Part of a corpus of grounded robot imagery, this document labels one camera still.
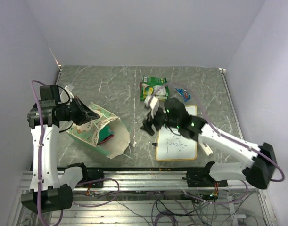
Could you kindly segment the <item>green white paper bag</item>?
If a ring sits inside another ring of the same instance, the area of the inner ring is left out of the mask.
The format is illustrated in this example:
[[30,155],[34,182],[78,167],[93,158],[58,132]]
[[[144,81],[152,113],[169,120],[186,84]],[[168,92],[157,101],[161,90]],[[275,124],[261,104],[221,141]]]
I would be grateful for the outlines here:
[[[67,131],[68,135],[76,142],[99,152],[109,159],[113,159],[129,148],[130,133],[121,118],[103,107],[90,103],[89,108],[99,114],[100,118],[92,120],[81,126],[75,124]],[[97,145],[99,132],[108,125],[114,136],[104,144]]]

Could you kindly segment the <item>teal snack packet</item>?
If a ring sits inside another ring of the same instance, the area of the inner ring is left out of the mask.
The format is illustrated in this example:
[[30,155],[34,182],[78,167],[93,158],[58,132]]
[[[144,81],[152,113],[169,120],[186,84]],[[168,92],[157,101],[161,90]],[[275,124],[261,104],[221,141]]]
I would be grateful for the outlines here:
[[114,132],[112,131],[112,129],[106,125],[100,132],[99,132],[99,139],[98,139],[98,142],[99,141],[102,141],[103,139],[105,139],[106,137],[108,137],[109,135],[113,134],[114,135]]

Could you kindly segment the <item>pink fruit candy bag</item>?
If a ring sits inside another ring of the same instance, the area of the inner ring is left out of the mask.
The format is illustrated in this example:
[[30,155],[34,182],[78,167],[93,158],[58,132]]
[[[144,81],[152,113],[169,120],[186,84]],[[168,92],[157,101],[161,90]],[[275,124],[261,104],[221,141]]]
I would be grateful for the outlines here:
[[104,144],[105,142],[107,142],[108,140],[110,140],[113,136],[114,136],[113,134],[109,135],[108,137],[106,137],[106,138],[103,139],[102,141],[99,141],[99,142],[97,143],[97,145]]

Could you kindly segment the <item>blue M&M's packet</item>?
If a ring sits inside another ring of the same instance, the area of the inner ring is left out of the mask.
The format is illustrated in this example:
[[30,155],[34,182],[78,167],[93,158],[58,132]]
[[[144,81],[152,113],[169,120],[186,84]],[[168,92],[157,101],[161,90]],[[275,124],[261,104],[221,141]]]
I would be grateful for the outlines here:
[[175,89],[179,95],[182,96],[184,102],[187,102],[190,100],[191,98],[191,95],[188,93],[187,89],[184,89],[184,88],[176,88]]

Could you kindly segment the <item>green yellow chips bag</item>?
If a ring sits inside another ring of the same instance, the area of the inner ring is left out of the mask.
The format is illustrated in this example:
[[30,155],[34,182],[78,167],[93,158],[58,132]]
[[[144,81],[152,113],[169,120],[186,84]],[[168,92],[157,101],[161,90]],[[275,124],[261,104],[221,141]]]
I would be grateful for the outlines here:
[[142,77],[141,91],[144,95],[151,95],[156,91],[156,95],[167,96],[169,89],[165,84],[167,83],[166,77]]

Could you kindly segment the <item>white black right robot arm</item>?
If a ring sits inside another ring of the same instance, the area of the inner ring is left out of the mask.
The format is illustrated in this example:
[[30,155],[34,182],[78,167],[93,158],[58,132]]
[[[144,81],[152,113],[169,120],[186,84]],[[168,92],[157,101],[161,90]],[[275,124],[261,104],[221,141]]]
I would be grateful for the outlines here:
[[160,107],[156,97],[147,96],[144,105],[149,113],[141,129],[151,136],[164,126],[174,128],[182,137],[215,146],[238,160],[234,163],[209,162],[200,178],[204,185],[212,186],[223,180],[245,180],[255,188],[267,189],[278,167],[271,144],[258,145],[232,136],[207,120],[189,114],[185,105],[176,98],[166,100]]

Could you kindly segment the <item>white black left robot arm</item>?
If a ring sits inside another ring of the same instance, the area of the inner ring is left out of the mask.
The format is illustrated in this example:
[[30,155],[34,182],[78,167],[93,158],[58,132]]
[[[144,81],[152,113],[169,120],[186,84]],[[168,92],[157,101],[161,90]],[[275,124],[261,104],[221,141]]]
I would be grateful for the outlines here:
[[81,126],[100,116],[72,94],[71,85],[65,86],[62,93],[60,89],[59,85],[40,86],[40,100],[27,115],[33,139],[33,176],[30,191],[21,196],[21,203],[35,214],[71,208],[73,189],[89,182],[82,162],[68,165],[58,176],[57,138],[60,122]]

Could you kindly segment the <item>yellow framed whiteboard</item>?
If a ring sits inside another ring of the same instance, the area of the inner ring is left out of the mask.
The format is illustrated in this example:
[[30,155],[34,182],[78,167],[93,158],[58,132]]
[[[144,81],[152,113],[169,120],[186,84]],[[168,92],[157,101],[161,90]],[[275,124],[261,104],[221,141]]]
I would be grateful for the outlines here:
[[180,136],[176,128],[162,127],[157,137],[157,161],[191,161],[197,158],[197,143]]

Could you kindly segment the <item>white whiteboard eraser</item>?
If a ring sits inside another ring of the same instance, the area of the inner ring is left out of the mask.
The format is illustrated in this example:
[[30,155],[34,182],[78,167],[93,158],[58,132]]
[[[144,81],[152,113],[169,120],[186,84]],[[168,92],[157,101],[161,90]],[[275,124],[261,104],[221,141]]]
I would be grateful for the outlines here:
[[204,144],[204,143],[199,143],[199,146],[200,146],[201,150],[203,151],[203,153],[204,153],[206,156],[210,156],[210,155],[213,154],[213,151],[212,151],[212,149],[210,148],[209,145]]

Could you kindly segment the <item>aluminium mounting rail frame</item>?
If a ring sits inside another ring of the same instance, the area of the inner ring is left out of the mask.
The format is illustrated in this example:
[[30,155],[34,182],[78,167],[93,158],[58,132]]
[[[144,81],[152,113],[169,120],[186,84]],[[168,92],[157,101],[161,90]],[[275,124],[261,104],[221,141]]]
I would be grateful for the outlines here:
[[[105,182],[92,182],[89,186],[91,192],[106,193],[114,192],[116,194],[126,192],[190,192],[202,193],[203,191],[213,191],[215,186],[206,182],[190,182],[188,175],[198,176],[198,169],[187,168],[90,168],[90,173],[99,173],[104,178],[110,178]],[[251,192],[257,192],[258,202],[263,212],[265,224],[268,226],[278,225],[277,218],[274,214],[268,192],[260,190],[248,182],[243,183],[240,180],[227,180],[219,183],[219,189],[226,192],[235,192],[238,190],[248,189]]]

